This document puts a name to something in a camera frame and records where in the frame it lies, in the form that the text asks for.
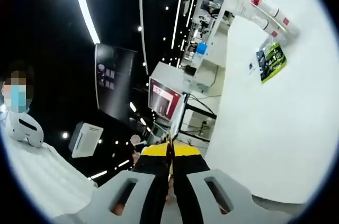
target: black ceiling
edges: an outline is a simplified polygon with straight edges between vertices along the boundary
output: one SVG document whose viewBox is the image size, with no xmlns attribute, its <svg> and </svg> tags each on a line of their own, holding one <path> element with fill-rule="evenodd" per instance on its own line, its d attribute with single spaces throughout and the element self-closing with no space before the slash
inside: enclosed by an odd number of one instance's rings
<svg viewBox="0 0 339 224">
<path fill-rule="evenodd" d="M 134 68 L 133 91 L 130 100 L 137 114 L 152 126 L 151 110 L 147 107 L 148 75 L 144 62 L 140 26 L 139 0 L 86 0 L 100 41 L 138 51 Z M 178 0 L 143 0 L 145 49 L 149 73 L 165 57 L 179 57 L 177 47 L 188 35 L 186 17 L 179 14 L 174 49 L 171 49 Z M 94 45 L 77 0 L 16 0 L 3 28 L 1 70 L 16 58 L 34 66 L 35 92 L 30 114 L 41 123 L 45 141 L 86 176 L 103 170 L 115 175 L 114 168 L 131 160 L 131 135 L 140 131 L 133 124 L 123 124 L 98 111 L 94 95 Z M 104 128 L 103 143 L 93 157 L 70 159 L 68 141 L 61 139 L 63 131 L 73 132 L 80 121 Z"/>
</svg>

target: product package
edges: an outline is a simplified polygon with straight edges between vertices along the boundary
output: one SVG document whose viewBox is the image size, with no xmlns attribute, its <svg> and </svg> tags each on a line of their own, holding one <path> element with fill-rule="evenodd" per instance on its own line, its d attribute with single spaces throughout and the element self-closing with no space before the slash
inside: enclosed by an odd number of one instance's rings
<svg viewBox="0 0 339 224">
<path fill-rule="evenodd" d="M 274 42 L 271 37 L 264 41 L 256 53 L 256 57 L 258 59 L 262 83 L 276 75 L 287 63 L 280 44 Z"/>
</svg>

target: white counter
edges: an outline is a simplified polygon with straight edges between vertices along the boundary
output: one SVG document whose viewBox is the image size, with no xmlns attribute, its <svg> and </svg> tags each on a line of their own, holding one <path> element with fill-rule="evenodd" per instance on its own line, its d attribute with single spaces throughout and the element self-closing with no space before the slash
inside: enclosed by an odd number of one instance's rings
<svg viewBox="0 0 339 224">
<path fill-rule="evenodd" d="M 300 30 L 288 63 L 262 84 L 248 65 L 266 34 L 236 17 L 206 161 L 259 197 L 304 203 L 328 170 L 339 135 L 339 51 L 318 0 L 272 0 Z"/>
</svg>

